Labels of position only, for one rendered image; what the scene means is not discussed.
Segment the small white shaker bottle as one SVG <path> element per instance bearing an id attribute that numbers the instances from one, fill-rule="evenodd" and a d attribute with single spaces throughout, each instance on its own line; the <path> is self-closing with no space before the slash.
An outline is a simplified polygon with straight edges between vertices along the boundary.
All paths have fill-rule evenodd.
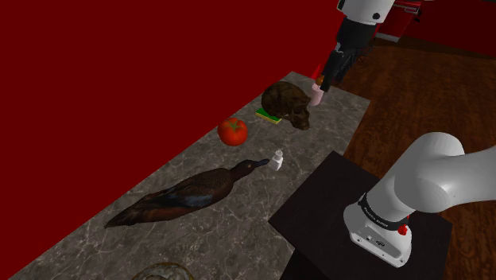
<path id="1" fill-rule="evenodd" d="M 283 152 L 281 150 L 277 150 L 273 157 L 270 159 L 270 162 L 269 162 L 269 166 L 271 169 L 273 169 L 274 171 L 278 171 L 281 166 L 282 166 L 282 163 L 283 163 Z"/>

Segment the red tomato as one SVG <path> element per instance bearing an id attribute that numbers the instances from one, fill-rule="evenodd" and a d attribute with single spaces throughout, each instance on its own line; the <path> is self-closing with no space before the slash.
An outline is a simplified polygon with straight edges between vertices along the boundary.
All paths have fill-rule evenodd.
<path id="1" fill-rule="evenodd" d="M 240 146 L 247 139 L 247 126 L 237 118 L 228 118 L 217 127 L 220 140 L 228 146 Z"/>

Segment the pink bottle with orange cap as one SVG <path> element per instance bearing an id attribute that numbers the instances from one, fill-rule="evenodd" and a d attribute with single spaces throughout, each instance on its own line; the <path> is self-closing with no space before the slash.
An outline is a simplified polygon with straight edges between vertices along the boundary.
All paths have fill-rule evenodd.
<path id="1" fill-rule="evenodd" d="M 320 100 L 322 99 L 324 91 L 320 89 L 320 86 L 323 80 L 324 80 L 323 75 L 318 76 L 311 87 L 311 94 L 310 94 L 311 101 L 308 104 L 310 107 L 317 106 L 320 103 Z"/>

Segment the green and yellow sponge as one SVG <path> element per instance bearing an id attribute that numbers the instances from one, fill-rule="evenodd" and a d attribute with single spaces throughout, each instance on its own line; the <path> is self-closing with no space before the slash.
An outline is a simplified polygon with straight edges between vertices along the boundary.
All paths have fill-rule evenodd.
<path id="1" fill-rule="evenodd" d="M 278 124 L 281 121 L 280 118 L 267 113 L 262 107 L 255 111 L 255 115 L 274 124 Z"/>

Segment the red cabinet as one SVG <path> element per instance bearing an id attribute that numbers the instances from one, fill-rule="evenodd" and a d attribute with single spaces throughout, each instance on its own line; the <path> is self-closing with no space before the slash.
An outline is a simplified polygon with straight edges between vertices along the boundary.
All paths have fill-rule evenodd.
<path id="1" fill-rule="evenodd" d="M 409 23 L 420 14 L 422 0 L 395 0 L 376 38 L 398 43 Z"/>

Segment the brown duck figure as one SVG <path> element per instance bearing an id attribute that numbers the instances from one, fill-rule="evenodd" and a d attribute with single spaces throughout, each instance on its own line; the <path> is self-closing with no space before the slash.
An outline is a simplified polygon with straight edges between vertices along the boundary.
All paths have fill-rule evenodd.
<path id="1" fill-rule="evenodd" d="M 197 173 L 173 187 L 142 197 L 110 219 L 104 227 L 169 221 L 207 208 L 226 198 L 236 181 L 268 163 L 268 158 L 244 160 L 230 169 L 217 168 Z"/>

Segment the dark robot stand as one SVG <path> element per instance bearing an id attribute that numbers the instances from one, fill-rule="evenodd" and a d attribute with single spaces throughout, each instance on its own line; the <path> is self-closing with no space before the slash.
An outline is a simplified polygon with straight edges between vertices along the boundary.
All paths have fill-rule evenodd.
<path id="1" fill-rule="evenodd" d="M 436 214 L 409 218 L 409 261 L 395 268 L 352 243 L 343 210 L 378 179 L 331 152 L 269 219 L 295 248 L 280 280 L 443 280 L 452 224 Z"/>

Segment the dark brown skull figure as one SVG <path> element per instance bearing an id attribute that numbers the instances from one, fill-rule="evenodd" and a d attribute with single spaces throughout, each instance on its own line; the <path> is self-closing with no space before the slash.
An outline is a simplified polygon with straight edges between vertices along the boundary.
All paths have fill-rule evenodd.
<path id="1" fill-rule="evenodd" d="M 311 98 L 294 84 L 278 81 L 262 93 L 262 108 L 270 115 L 288 120 L 299 130 L 308 130 Z"/>

